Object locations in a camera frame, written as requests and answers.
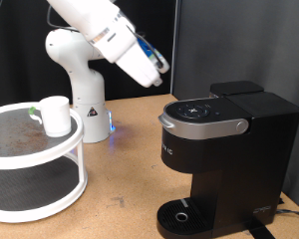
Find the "white mug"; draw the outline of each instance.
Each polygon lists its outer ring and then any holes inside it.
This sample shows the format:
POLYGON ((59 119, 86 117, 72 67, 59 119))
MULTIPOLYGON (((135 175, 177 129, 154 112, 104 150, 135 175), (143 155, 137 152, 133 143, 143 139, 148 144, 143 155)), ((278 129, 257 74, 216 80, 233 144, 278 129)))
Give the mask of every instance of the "white mug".
MULTIPOLYGON (((48 97, 39 102, 43 127, 47 136, 60 137, 71 131, 71 117, 69 99, 66 97, 48 97)), ((29 109, 29 115, 33 120, 41 119, 33 115, 29 109)))

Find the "brand logo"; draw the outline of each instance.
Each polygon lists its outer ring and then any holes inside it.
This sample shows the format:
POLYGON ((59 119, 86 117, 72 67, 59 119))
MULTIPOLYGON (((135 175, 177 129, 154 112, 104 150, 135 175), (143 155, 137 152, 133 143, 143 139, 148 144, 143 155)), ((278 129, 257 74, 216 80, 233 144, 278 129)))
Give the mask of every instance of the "brand logo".
POLYGON ((258 212, 265 212, 266 210, 271 209, 271 206, 266 206, 266 207, 261 207, 253 210, 253 213, 258 213, 258 212))
POLYGON ((161 143, 161 147, 166 151, 168 152, 170 155, 172 155, 172 150, 168 147, 166 147, 165 144, 163 144, 163 142, 161 143))

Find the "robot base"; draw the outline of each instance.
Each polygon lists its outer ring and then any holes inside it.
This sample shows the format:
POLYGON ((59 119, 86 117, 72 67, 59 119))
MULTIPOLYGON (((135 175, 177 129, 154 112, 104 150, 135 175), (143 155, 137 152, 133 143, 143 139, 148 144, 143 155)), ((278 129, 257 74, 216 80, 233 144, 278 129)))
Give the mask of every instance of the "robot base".
POLYGON ((84 126, 84 143, 102 141, 111 134, 110 112, 105 103, 80 105, 74 103, 75 110, 81 117, 84 126))

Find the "blue led light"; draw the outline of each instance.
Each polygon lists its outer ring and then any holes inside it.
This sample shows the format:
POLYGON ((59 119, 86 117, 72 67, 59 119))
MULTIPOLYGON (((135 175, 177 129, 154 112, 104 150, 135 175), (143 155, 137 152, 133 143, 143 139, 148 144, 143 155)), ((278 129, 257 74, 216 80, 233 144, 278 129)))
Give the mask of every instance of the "blue led light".
POLYGON ((110 116, 110 131, 114 131, 116 128, 112 125, 112 112, 109 112, 110 116))

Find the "black coffee maker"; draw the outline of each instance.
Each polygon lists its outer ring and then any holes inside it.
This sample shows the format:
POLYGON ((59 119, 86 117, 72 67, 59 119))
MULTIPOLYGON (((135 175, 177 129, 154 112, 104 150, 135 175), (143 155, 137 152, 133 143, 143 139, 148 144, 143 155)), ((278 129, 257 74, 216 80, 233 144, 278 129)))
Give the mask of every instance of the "black coffee maker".
POLYGON ((299 108, 251 82, 214 84, 210 95, 170 103, 159 117, 162 161, 192 173, 190 197, 157 213, 167 239, 215 238, 275 216, 299 108))

